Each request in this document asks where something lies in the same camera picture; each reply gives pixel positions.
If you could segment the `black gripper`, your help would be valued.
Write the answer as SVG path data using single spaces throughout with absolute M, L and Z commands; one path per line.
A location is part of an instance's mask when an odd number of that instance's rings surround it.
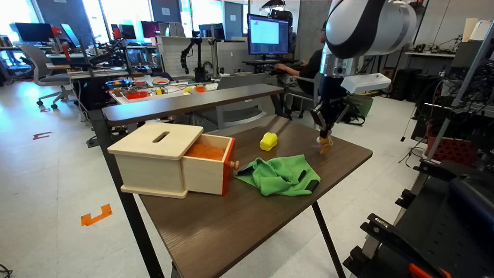
M 319 138 L 327 139 L 338 116 L 344 110 L 345 90 L 341 87 L 342 77 L 318 77 L 315 90 L 319 96 L 318 104 L 310 111 L 313 122 L 319 127 Z

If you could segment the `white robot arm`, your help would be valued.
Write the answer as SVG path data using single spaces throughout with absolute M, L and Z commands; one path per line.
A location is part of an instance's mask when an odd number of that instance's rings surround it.
M 321 145 L 330 142 L 349 94 L 390 85 L 379 73 L 359 74 L 358 60 L 401 50 L 415 31 L 416 13 L 404 0 L 332 0 L 322 23 L 315 107 L 310 110 Z

